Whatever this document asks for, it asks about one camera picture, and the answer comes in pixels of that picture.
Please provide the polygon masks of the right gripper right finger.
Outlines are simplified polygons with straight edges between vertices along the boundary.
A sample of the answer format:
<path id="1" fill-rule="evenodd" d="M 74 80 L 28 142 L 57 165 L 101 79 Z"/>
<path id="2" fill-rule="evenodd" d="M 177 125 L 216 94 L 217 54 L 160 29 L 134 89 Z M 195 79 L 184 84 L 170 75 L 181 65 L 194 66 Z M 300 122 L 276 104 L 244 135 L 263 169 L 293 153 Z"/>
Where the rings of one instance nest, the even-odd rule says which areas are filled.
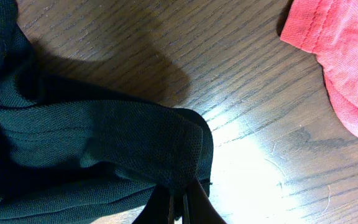
<path id="1" fill-rule="evenodd" d="M 226 224 L 212 206 L 198 179 L 185 190 L 182 224 Z"/>

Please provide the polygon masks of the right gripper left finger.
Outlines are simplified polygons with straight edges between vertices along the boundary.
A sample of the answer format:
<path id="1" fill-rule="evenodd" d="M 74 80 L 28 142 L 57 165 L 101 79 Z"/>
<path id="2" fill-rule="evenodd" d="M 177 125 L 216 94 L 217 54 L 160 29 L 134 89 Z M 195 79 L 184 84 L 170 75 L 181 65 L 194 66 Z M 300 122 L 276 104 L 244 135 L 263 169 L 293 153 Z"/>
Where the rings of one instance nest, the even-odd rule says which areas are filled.
<path id="1" fill-rule="evenodd" d="M 168 189 L 157 185 L 146 206 L 132 224 L 174 224 L 173 197 Z"/>

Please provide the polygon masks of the black t-shirt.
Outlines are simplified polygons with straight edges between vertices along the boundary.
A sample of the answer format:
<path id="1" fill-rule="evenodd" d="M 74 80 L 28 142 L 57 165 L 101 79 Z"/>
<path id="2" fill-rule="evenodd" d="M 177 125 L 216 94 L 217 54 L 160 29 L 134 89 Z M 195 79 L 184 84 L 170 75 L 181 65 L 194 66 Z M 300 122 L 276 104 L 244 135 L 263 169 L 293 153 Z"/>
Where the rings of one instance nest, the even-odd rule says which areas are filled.
<path id="1" fill-rule="evenodd" d="M 209 197 L 212 162 L 198 113 L 47 75 L 0 1 L 0 223 L 91 223 L 157 185 L 179 218 L 192 181 Z"/>

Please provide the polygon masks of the red t-shirt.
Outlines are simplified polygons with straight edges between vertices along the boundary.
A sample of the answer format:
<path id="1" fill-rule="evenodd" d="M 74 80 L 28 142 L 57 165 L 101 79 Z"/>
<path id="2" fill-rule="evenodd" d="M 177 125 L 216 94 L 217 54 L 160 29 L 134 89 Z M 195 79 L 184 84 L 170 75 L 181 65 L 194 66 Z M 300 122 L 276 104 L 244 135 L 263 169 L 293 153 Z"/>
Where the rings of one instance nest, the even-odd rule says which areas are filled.
<path id="1" fill-rule="evenodd" d="M 334 112 L 358 137 L 358 0 L 294 0 L 280 38 L 315 54 Z"/>

